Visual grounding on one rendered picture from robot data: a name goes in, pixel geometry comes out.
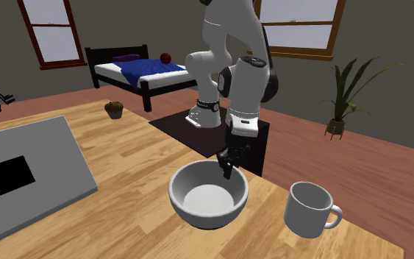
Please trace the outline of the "dark robot stand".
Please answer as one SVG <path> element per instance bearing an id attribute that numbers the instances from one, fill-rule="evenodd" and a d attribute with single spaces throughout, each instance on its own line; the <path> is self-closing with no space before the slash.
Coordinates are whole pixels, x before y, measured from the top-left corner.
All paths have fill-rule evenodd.
<path id="1" fill-rule="evenodd" d="M 214 128 L 196 128 L 185 119 L 188 112 L 189 109 L 150 121 L 150 124 L 206 158 L 225 150 L 226 125 L 224 119 L 226 108 L 220 108 L 221 125 Z M 251 151 L 240 166 L 259 177 L 263 175 L 269 127 L 268 122 L 258 121 L 259 134 L 250 140 Z"/>

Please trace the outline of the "orange framed window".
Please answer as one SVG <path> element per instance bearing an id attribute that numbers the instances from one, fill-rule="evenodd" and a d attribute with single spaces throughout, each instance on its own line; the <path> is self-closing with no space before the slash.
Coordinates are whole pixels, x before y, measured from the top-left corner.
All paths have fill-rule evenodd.
<path id="1" fill-rule="evenodd" d="M 271 55 L 331 61 L 346 0 L 254 0 Z"/>

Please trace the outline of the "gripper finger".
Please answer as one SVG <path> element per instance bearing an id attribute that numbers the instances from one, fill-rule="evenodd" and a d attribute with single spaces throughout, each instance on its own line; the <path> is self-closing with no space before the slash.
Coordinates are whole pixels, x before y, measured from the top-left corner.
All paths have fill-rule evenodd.
<path id="1" fill-rule="evenodd" d="M 233 165 L 237 168 L 242 166 L 243 161 L 248 157 L 249 152 L 251 150 L 251 145 L 248 143 L 237 145 L 233 148 L 234 155 L 233 155 Z"/>
<path id="2" fill-rule="evenodd" d="M 229 150 L 225 149 L 224 151 L 219 152 L 217 154 L 217 160 L 218 160 L 219 166 L 224 171 L 224 178 L 229 180 L 231 177 L 232 167 L 233 167 L 233 159 L 232 159 L 232 156 L 229 154 Z"/>

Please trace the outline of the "white mug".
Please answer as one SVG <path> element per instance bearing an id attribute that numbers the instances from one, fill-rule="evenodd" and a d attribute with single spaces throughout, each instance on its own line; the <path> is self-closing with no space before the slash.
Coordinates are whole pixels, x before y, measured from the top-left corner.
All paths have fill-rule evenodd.
<path id="1" fill-rule="evenodd" d="M 343 219 L 331 194 L 312 182 L 295 182 L 290 187 L 284 220 L 287 227 L 303 238 L 317 238 Z"/>

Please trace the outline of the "green potted plant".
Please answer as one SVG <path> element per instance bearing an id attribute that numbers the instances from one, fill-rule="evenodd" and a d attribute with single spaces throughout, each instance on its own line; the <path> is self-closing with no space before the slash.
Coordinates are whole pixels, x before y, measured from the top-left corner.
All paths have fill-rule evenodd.
<path id="1" fill-rule="evenodd" d="M 357 108 L 357 105 L 352 101 L 353 98 L 369 83 L 371 83 L 374 79 L 376 79 L 380 74 L 384 72 L 404 65 L 404 63 L 397 63 L 393 65 L 389 65 L 386 68 L 376 72 L 373 76 L 367 79 L 356 91 L 354 91 L 355 87 L 357 86 L 358 82 L 363 77 L 366 69 L 372 64 L 373 61 L 377 60 L 378 57 L 373 57 L 370 60 L 366 61 L 362 64 L 356 74 L 353 77 L 353 80 L 348 84 L 347 79 L 352 72 L 354 64 L 357 62 L 357 58 L 350 61 L 343 70 L 340 69 L 339 66 L 335 65 L 332 69 L 335 71 L 335 83 L 336 83 L 336 97 L 335 99 L 323 99 L 321 103 L 324 102 L 331 102 L 334 105 L 334 115 L 326 124 L 326 128 L 324 131 L 324 135 L 327 133 L 330 134 L 330 139 L 333 139 L 335 135 L 339 135 L 339 139 L 341 140 L 343 134 L 346 129 L 346 122 L 344 118 L 348 114 L 352 113 L 365 113 L 369 116 L 372 114 L 366 110 L 361 110 Z"/>

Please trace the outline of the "brown muffin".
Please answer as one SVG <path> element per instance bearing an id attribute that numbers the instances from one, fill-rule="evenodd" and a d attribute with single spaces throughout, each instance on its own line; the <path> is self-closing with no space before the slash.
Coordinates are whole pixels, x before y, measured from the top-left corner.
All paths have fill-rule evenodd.
<path id="1" fill-rule="evenodd" d="M 119 119 L 122 117 L 124 105 L 120 102 L 109 102 L 104 106 L 104 109 L 111 119 Z"/>

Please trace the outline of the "dark bed with blue blanket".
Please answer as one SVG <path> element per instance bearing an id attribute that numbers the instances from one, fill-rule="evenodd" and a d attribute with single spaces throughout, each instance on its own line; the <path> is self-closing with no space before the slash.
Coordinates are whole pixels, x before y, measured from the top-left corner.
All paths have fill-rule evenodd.
<path id="1" fill-rule="evenodd" d="M 147 45 L 101 49 L 86 47 L 85 53 L 95 88 L 100 88 L 99 81 L 102 81 L 135 93 L 142 97 L 146 112 L 151 112 L 151 97 L 197 85 L 187 71 L 170 71 L 142 76 L 138 80 L 138 86 L 134 88 L 121 73 L 121 69 L 112 63 L 112 58 L 125 54 L 139 54 L 140 58 L 148 58 Z"/>

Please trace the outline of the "red framed window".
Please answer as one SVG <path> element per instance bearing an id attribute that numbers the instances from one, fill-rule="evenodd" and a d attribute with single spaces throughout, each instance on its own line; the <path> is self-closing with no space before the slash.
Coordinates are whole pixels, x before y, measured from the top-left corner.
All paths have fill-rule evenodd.
<path id="1" fill-rule="evenodd" d="M 17 0 L 41 70 L 86 65 L 69 0 Z"/>

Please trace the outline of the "grey laptop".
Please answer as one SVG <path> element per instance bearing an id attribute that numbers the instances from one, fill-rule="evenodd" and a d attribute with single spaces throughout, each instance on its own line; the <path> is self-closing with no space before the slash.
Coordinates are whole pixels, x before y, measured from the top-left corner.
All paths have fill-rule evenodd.
<path id="1" fill-rule="evenodd" d="M 64 116 L 0 130 L 0 240 L 97 190 Z"/>

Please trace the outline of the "white bowl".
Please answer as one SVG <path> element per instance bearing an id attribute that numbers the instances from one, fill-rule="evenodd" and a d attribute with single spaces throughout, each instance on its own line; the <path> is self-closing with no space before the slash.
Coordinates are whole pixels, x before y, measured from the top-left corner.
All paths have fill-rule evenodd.
<path id="1" fill-rule="evenodd" d="M 182 220 L 202 230 L 215 230 L 234 221 L 244 209 L 249 181 L 236 167 L 227 179 L 218 161 L 197 160 L 171 176 L 168 196 Z"/>

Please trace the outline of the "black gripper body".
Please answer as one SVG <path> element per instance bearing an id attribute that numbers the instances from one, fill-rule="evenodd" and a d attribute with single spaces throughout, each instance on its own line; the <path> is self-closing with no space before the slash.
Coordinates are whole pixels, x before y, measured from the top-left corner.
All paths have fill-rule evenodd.
<path id="1" fill-rule="evenodd" d="M 225 141 L 228 155 L 245 155 L 251 149 L 249 138 L 234 135 L 230 126 L 226 127 Z"/>

